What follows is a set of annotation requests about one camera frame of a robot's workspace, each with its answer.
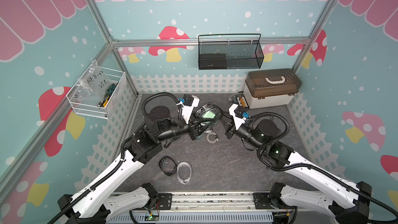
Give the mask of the clear labelled plastic bag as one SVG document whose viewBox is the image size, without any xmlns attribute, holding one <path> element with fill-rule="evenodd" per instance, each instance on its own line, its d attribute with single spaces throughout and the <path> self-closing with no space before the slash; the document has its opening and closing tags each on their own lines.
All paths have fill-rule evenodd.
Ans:
<svg viewBox="0 0 398 224">
<path fill-rule="evenodd" d="M 104 69 L 98 66 L 96 62 L 93 62 L 78 79 L 75 98 L 89 100 L 99 97 L 102 99 L 111 84 L 113 84 L 113 81 L 108 77 Z"/>
</svg>

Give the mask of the black box in basket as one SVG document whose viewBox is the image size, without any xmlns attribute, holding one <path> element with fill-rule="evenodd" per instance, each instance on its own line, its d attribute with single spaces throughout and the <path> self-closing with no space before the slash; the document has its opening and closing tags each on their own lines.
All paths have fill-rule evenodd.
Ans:
<svg viewBox="0 0 398 224">
<path fill-rule="evenodd" d="M 226 54 L 201 54 L 198 59 L 199 70 L 227 69 Z"/>
</svg>

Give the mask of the green tool in basket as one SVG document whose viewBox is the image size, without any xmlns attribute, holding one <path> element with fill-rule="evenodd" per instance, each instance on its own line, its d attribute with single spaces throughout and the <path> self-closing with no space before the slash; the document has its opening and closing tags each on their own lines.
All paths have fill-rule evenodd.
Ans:
<svg viewBox="0 0 398 224">
<path fill-rule="evenodd" d="M 114 91 L 116 89 L 116 86 L 117 85 L 115 85 L 115 84 L 111 84 L 108 87 L 108 89 L 105 92 L 104 98 L 98 103 L 98 105 L 97 105 L 98 107 L 102 107 L 102 108 L 106 107 L 106 105 L 108 104 L 112 94 L 114 93 Z"/>
</svg>

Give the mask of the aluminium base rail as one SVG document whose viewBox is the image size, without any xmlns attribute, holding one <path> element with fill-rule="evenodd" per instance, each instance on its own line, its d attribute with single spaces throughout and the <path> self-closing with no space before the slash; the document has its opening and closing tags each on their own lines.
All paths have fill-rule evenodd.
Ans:
<svg viewBox="0 0 398 224">
<path fill-rule="evenodd" d="M 267 191 L 176 191 L 160 194 L 151 210 L 127 210 L 108 223 L 292 224 L 297 214 L 296 207 L 273 207 Z"/>
</svg>

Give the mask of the brown lid storage box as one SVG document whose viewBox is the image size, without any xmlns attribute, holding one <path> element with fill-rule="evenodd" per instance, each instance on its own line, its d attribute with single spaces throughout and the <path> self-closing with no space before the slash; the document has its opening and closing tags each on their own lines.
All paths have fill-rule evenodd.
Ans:
<svg viewBox="0 0 398 224">
<path fill-rule="evenodd" d="M 287 105 L 301 85 L 290 68 L 252 71 L 245 80 L 244 97 L 250 109 Z"/>
</svg>

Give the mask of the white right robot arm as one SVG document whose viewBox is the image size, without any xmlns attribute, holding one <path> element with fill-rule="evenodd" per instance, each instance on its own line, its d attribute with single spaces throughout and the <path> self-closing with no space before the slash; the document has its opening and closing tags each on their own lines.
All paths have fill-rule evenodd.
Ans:
<svg viewBox="0 0 398 224">
<path fill-rule="evenodd" d="M 294 210 L 303 207 L 333 217 L 339 224 L 371 222 L 371 186 L 333 175 L 280 142 L 290 131 L 290 124 L 283 116 L 265 112 L 252 117 L 246 112 L 232 112 L 223 113 L 221 122 L 229 139 L 237 136 L 249 144 L 269 169 L 286 172 L 314 187 L 314 190 L 302 190 L 275 183 L 267 195 L 270 206 Z"/>
</svg>

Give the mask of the green wall charger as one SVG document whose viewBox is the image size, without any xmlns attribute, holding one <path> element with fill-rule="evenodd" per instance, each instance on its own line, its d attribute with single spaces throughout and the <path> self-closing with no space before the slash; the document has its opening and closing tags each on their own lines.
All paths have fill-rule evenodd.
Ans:
<svg viewBox="0 0 398 224">
<path fill-rule="evenodd" d="M 213 111 L 209 110 L 204 112 L 201 117 L 205 119 L 214 119 L 216 117 L 216 114 Z"/>
</svg>

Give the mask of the black yellow battery charger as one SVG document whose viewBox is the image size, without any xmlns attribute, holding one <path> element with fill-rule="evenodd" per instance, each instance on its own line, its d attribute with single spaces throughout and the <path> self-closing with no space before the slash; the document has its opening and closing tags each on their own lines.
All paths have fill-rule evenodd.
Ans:
<svg viewBox="0 0 398 224">
<path fill-rule="evenodd" d="M 242 106 L 245 109 L 250 109 L 250 107 L 246 101 L 246 98 L 243 95 L 237 95 L 235 98 L 236 98 L 236 101 L 239 106 Z"/>
</svg>

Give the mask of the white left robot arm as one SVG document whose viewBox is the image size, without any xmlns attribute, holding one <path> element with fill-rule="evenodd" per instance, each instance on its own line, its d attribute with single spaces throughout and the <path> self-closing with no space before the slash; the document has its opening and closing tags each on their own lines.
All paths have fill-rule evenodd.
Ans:
<svg viewBox="0 0 398 224">
<path fill-rule="evenodd" d="M 149 113 L 142 106 L 144 122 L 136 132 L 122 142 L 116 159 L 93 182 L 74 195 L 64 195 L 58 201 L 60 212 L 50 220 L 54 224 L 66 217 L 68 224 L 105 224 L 121 213 L 155 208 L 159 194 L 152 184 L 114 197 L 114 191 L 132 174 L 141 169 L 163 148 L 186 134 L 193 140 L 218 118 L 208 112 L 194 114 L 192 106 L 177 104 L 177 119 L 169 117 L 165 106 L 157 106 Z"/>
</svg>

